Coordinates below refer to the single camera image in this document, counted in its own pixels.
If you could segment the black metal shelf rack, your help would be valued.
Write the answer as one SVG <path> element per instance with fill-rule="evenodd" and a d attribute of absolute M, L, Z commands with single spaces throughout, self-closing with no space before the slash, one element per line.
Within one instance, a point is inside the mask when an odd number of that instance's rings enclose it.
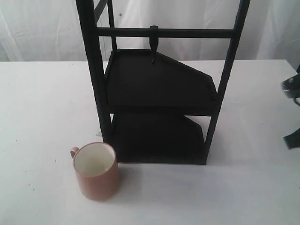
<path fill-rule="evenodd" d="M 205 165 L 250 2 L 232 29 L 158 28 L 161 38 L 230 40 L 220 83 L 156 52 L 150 28 L 117 28 L 113 4 L 76 2 L 102 137 L 122 163 Z"/>

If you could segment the terracotta ceramic mug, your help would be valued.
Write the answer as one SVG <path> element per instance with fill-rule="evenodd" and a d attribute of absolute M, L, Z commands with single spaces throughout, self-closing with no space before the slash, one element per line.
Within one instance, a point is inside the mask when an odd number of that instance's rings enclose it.
<path fill-rule="evenodd" d="M 70 150 L 81 193 L 94 201 L 112 197 L 120 185 L 120 171 L 116 153 L 105 142 L 92 142 Z"/>

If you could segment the white backdrop curtain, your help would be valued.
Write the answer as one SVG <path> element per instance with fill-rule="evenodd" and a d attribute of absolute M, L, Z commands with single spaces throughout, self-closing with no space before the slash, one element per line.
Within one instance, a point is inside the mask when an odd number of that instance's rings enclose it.
<path fill-rule="evenodd" d="M 237 0 L 115 0 L 119 28 L 231 29 Z M 159 52 L 176 60 L 223 60 L 227 39 L 162 38 Z M 73 0 L 3 0 L 0 3 L 1 61 L 85 61 Z M 300 3 L 253 0 L 236 54 L 238 60 L 300 62 Z"/>

